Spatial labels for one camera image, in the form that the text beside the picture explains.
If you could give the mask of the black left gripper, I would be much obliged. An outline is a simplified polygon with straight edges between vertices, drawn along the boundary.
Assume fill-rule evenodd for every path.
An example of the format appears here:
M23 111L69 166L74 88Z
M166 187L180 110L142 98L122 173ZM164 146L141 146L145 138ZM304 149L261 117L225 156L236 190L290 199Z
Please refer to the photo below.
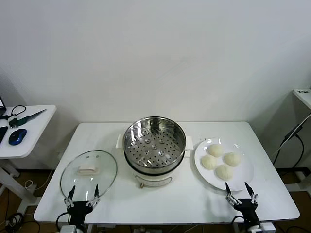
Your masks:
M98 184L95 187L94 197L90 201L75 201L72 198L74 195L75 186L70 190L67 197L64 198L64 203L67 207L67 212L70 215L69 223L71 225L83 225L86 215L90 214L100 201Z

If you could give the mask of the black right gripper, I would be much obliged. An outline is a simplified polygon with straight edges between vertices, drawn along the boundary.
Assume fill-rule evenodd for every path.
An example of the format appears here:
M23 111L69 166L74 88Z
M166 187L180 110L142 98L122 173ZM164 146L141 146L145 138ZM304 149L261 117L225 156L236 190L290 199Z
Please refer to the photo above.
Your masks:
M259 225L259 218L256 214L257 209L257 197L258 194L255 194L252 187L245 182L245 187L247 189L248 194L250 195L251 199L237 199L235 198L227 183L225 183L225 190L226 190L226 200L231 206L234 206L234 209L241 212L244 223L246 225Z

